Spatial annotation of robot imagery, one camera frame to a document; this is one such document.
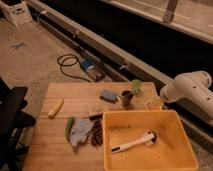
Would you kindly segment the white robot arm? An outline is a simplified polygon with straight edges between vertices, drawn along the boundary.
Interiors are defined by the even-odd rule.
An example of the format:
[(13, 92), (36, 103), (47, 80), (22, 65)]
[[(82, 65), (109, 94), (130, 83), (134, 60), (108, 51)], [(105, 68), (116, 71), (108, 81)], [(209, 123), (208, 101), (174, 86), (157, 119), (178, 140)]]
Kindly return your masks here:
[(206, 71), (194, 71), (177, 75), (160, 90), (160, 97), (166, 103), (186, 98), (198, 105), (213, 123), (212, 77)]

